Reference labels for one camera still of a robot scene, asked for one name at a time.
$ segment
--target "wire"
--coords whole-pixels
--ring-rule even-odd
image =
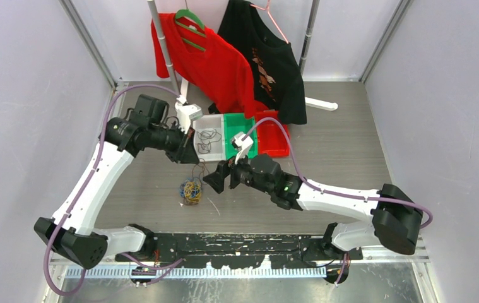
[[[94,173],[98,169],[98,164],[100,163],[100,161],[102,159],[103,147],[105,145],[105,130],[106,130],[106,127],[107,127],[107,121],[109,119],[109,116],[111,115],[113,107],[115,106],[119,97],[123,93],[126,93],[126,92],[128,92],[130,90],[133,90],[135,88],[141,88],[141,87],[159,88],[159,89],[165,90],[167,92],[170,92],[171,94],[178,97],[178,94],[176,94],[173,90],[171,90],[169,88],[166,88],[164,86],[154,85],[154,84],[138,84],[138,85],[129,86],[129,87],[119,91],[119,93],[117,95],[113,96],[113,99],[111,100],[111,103],[109,104],[109,108],[107,109],[107,112],[105,112],[105,116],[103,117],[102,132],[100,133],[98,153],[97,153],[97,156],[96,156],[96,160],[95,160],[94,164],[92,165],[92,169],[89,172],[89,174],[87,175],[85,181],[83,181],[83,184],[81,185],[81,187],[78,189],[78,192],[74,196],[74,199],[72,200],[70,205],[68,205],[68,207],[66,208],[66,213],[61,217],[59,223],[57,224],[57,226],[53,230],[52,235],[50,236],[50,239],[48,240],[48,244],[46,245],[46,252],[44,253],[44,259],[42,260],[42,270],[44,271],[44,277],[46,279],[46,283],[57,295],[73,295],[73,294],[75,294],[81,288],[81,286],[83,285],[83,280],[85,279],[86,270],[84,269],[83,271],[81,271],[81,278],[80,278],[77,286],[74,289],[72,289],[68,292],[65,292],[65,291],[59,289],[55,285],[55,283],[53,282],[52,277],[50,276],[49,262],[50,262],[50,255],[51,255],[51,252],[52,252],[53,243],[54,243],[55,239],[57,238],[57,235],[59,234],[59,231],[61,230],[62,226],[64,225],[64,222],[66,221],[68,216],[70,216],[70,213],[74,209],[74,206],[76,206],[76,203],[78,202],[79,198],[83,194],[83,191],[85,190],[85,188],[89,184],[90,180],[94,176]]]
[[[295,158],[295,153],[293,152],[293,146],[291,145],[290,138],[288,137],[288,135],[287,135],[286,131],[284,130],[284,127],[282,126],[280,121],[276,120],[275,118],[265,117],[265,118],[261,119],[253,127],[250,128],[250,130],[247,132],[247,134],[241,140],[244,141],[260,124],[262,124],[265,121],[273,121],[274,123],[276,123],[276,125],[278,125],[278,127],[280,128],[280,131],[282,131],[282,134],[286,138],[286,142],[288,143],[288,146],[290,148],[290,155],[291,155],[291,159],[293,161],[293,166],[295,167],[295,171],[297,171],[297,175],[299,175],[300,180],[302,182],[304,182],[304,184],[308,185],[309,187],[313,188],[316,191],[320,191],[320,192],[325,193],[325,194],[332,194],[334,196],[339,196],[339,197],[342,197],[342,198],[356,199],[356,200],[360,200],[360,201],[388,202],[388,203],[404,205],[404,206],[415,208],[417,210],[421,210],[422,212],[426,213],[429,216],[427,221],[425,221],[425,223],[421,224],[421,227],[420,227],[421,229],[427,227],[432,222],[432,212],[428,208],[426,208],[422,205],[419,205],[419,204],[415,204],[415,203],[400,200],[400,199],[393,199],[393,198],[364,197],[364,196],[356,196],[354,194],[345,194],[345,193],[340,193],[338,191],[329,191],[327,189],[321,189],[320,187],[317,187],[317,186],[311,184],[304,177],[304,175],[300,172],[299,166],[297,164],[297,159]]]
[[[343,276],[343,271],[345,270],[345,265],[347,263],[348,255],[349,254],[347,252],[343,255],[343,261],[341,262],[340,274],[338,275],[338,278],[334,282],[334,285],[336,285],[336,287],[338,287],[338,283],[340,282],[341,277]]]
[[[222,140],[222,134],[220,134],[215,128],[212,130],[205,129],[204,131],[197,131],[196,136],[200,140],[200,143],[196,143],[196,148],[199,154],[207,154],[211,152],[211,144],[217,143]],[[212,141],[215,137],[219,136],[218,140]]]
[[[336,260],[332,260],[326,264],[323,264],[323,265],[317,265],[317,266],[312,266],[313,268],[321,268],[321,267],[327,267],[329,266],[330,264],[334,263]]]
[[[184,204],[197,205],[202,200],[202,182],[198,178],[187,179],[180,185],[179,192]]]
[[[165,121],[167,120],[167,118],[169,118],[169,108],[169,103],[165,102],[165,115],[163,116],[163,120],[161,121],[162,124],[165,124]]]
[[[125,255],[125,257],[131,257],[130,255],[128,254],[124,254],[122,253],[122,255]],[[132,261],[134,261],[135,263],[137,263],[139,266],[142,266],[144,268],[150,268],[150,266],[147,266],[147,265],[144,265],[142,263],[140,263],[137,259],[133,258],[131,259]],[[150,280],[149,282],[146,283],[146,286],[149,286],[151,284],[155,284],[161,280],[163,280],[163,278],[165,278],[174,268],[176,268],[181,262],[183,261],[183,259],[179,259],[177,260],[176,262],[172,263],[171,265],[169,266],[164,266],[164,267],[161,267],[161,268],[158,268],[158,269],[165,269],[165,268],[168,268],[169,270],[167,270],[165,273],[163,273],[162,275],[158,276],[157,278],[154,278],[152,280]],[[108,302],[112,297],[118,295],[119,293],[125,291],[126,289],[132,287],[133,285],[126,285],[124,287],[122,287],[121,289],[117,290],[116,292],[114,292],[113,294],[110,294],[108,295],[107,297],[103,298],[103,299],[98,299],[98,300],[85,300],[85,302],[92,302],[92,303],[101,303],[101,302]]]
[[[134,110],[133,107],[128,107],[126,110],[126,115],[124,116],[124,120],[126,120],[129,117],[129,114]]]
[[[167,265],[167,266],[163,266],[163,267],[154,267],[154,266],[148,266],[148,265],[145,265],[143,263],[141,263],[141,261],[135,259],[134,257],[130,256],[129,254],[123,252],[120,254],[121,256],[123,257],[126,257],[127,259],[129,259],[130,261],[136,263],[137,265],[139,265],[140,267],[144,267],[144,268],[148,268],[149,270],[166,270],[166,269],[174,269],[176,266],[178,266],[178,264],[180,264],[183,259],[179,259],[177,260],[176,262],[170,264],[170,265]]]
[[[167,117],[167,118],[165,119],[165,125],[167,125],[167,123],[169,122],[169,119],[176,119],[176,122],[177,122],[178,124],[180,124],[180,119],[178,119],[178,117],[176,117],[176,116],[170,116],[170,117]]]
[[[200,162],[192,167],[191,170],[191,178],[185,180],[179,188],[180,197],[184,198],[185,205],[197,205],[202,200],[202,190],[203,184],[202,181],[203,177],[206,173],[210,173],[208,168],[206,167],[206,163],[204,159],[199,159]],[[198,174],[198,176],[194,175],[194,169],[200,167],[202,171]]]

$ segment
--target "metal pole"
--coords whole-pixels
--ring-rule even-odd
[[[306,27],[306,36],[304,36],[304,44],[302,46],[302,53],[299,59],[300,74],[304,72],[304,64],[306,62],[306,56],[308,56],[308,48],[310,47],[310,38],[314,31],[314,23],[316,22],[317,9],[319,8],[319,0],[314,0],[312,3],[312,9],[310,10],[310,18],[308,19],[308,26]]]
[[[87,47],[88,51],[90,52],[92,58],[98,64],[98,67],[103,73],[103,76],[111,85],[111,87],[116,86],[116,80],[113,78],[113,75],[111,74],[111,70],[107,67],[107,64],[105,63],[100,51],[98,50],[98,47],[94,43],[94,40],[92,40],[92,37],[85,26],[85,23],[83,23],[83,20],[81,19],[80,14],[78,13],[78,10],[76,9],[76,6],[74,6],[74,3],[72,0],[59,0],[60,4],[63,6],[66,14],[70,18],[70,21],[72,21],[72,24],[78,31],[81,39],[83,40],[83,43],[85,43],[85,46]]]
[[[159,20],[159,14],[157,12],[155,0],[148,0],[148,6],[150,7],[150,13],[152,14],[152,19],[154,20],[154,27],[156,29],[157,39],[159,40],[161,52],[163,53],[163,58],[165,59],[165,65],[167,66],[170,80],[172,81],[172,89],[178,95],[180,95],[180,87],[178,86],[178,79],[176,79],[176,73],[174,72],[174,67],[172,66],[172,62],[170,61],[169,50],[167,49],[165,34],[163,34],[163,29],[161,28],[161,21]]]
[[[371,58],[369,59],[369,62],[367,63],[364,73],[362,74],[362,77],[360,77],[360,82],[366,83],[367,79],[371,75],[371,72],[373,72],[373,68],[377,64],[377,61],[381,57],[382,52],[384,51],[385,46],[387,45],[388,41],[391,39],[393,36],[393,33],[395,32],[395,29],[397,29],[397,26],[399,23],[401,23],[401,20],[403,19],[406,11],[412,4],[413,0],[400,0],[399,4],[397,5],[397,8],[395,9],[395,12],[393,13],[393,16],[391,17],[384,33],[382,34],[382,37],[377,44],[377,47],[375,48],[375,51],[371,55]]]

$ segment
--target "black cable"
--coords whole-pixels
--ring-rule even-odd
[[[180,119],[178,119],[178,117],[176,117],[176,116],[170,116],[170,117],[165,118],[165,124],[168,125],[169,119],[176,119],[176,122],[178,122],[178,124],[180,124]]]
[[[211,139],[215,138],[219,135],[217,140],[211,141]],[[200,140],[200,143],[197,143],[197,151],[199,154],[207,154],[211,153],[211,144],[220,142],[222,140],[222,134],[220,134],[215,128],[212,130],[205,130],[199,131],[196,133],[196,136]]]
[[[166,123],[167,122],[167,118],[169,118],[169,108],[170,108],[170,105],[169,103],[165,103],[165,115],[163,117],[163,121],[161,121],[162,123]]]
[[[315,267],[315,268],[327,267],[327,266],[329,266],[330,264],[334,263],[335,261],[336,261],[336,260],[332,260],[332,261],[330,261],[330,262],[328,262],[328,263],[326,263],[326,264],[324,264],[324,265],[317,265],[317,266],[314,266],[314,267]]]
[[[133,107],[128,107],[126,109],[126,115],[124,116],[124,120],[126,120],[129,117],[129,113],[133,111]]]

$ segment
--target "gray floor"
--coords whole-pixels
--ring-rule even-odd
[[[363,84],[314,82],[305,83],[305,89],[308,97],[336,102],[339,108],[328,112],[308,107],[308,124],[290,126],[293,148],[304,175],[317,182],[357,189],[380,188],[389,182]],[[127,93],[124,110],[134,106],[141,93],[171,104],[174,101],[168,93],[141,88]],[[204,110],[211,104],[192,85],[188,100]],[[278,161],[283,169],[295,172],[289,158]],[[216,162],[208,165],[211,171],[215,167]],[[330,213],[282,210],[269,196],[241,185],[222,194],[206,187],[199,205],[181,206],[178,186],[191,175],[191,169],[192,165],[170,163],[162,151],[140,153],[114,186],[98,216],[97,227],[138,223],[156,232],[321,234],[328,223],[349,222]]]

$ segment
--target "white bin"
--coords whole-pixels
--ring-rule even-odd
[[[192,128],[195,130],[194,149],[200,159],[205,161],[226,160],[223,115],[202,116],[193,122]],[[214,137],[207,138],[208,135],[213,134],[215,134]]]

